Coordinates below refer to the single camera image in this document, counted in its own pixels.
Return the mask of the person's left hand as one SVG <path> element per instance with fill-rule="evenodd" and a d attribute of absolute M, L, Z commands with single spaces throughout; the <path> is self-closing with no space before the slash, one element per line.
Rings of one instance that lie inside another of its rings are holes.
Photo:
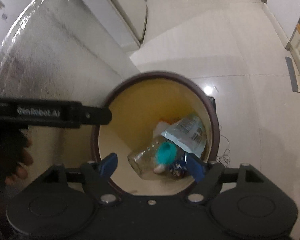
<path fill-rule="evenodd" d="M 8 177 L 27 176 L 20 170 L 22 165 L 33 164 L 33 158 L 26 150 L 30 145 L 29 139 L 19 129 L 0 126 L 0 188 Z"/>

